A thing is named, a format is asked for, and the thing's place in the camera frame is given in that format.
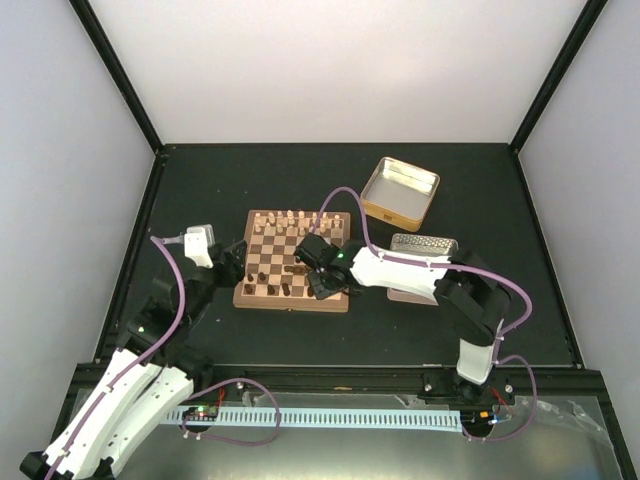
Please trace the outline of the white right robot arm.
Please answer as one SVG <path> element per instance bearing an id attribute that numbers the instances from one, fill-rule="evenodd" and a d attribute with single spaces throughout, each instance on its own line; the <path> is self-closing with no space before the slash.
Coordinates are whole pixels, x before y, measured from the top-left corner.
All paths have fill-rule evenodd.
<path id="1" fill-rule="evenodd" d="M 434 301 L 459 338 L 457 396 L 476 403 L 490 392 L 497 334 L 511 297 L 497 280 L 481 273 L 470 252 L 427 256 L 353 240 L 337 246 L 308 234 L 295 248 L 294 258 L 308 268 L 307 280 L 318 300 L 384 287 Z"/>

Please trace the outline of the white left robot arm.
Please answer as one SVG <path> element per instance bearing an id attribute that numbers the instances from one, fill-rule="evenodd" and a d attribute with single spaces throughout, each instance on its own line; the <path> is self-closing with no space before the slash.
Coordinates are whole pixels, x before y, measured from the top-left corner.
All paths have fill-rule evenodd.
<path id="1" fill-rule="evenodd" d="M 22 460 L 28 478 L 114 479 L 171 410 L 213 391 L 210 360 L 186 342 L 215 292 L 244 278 L 247 243 L 206 246 L 208 261 L 184 278 L 163 241 L 152 241 L 169 270 L 154 279 L 75 417 L 45 450 Z"/>

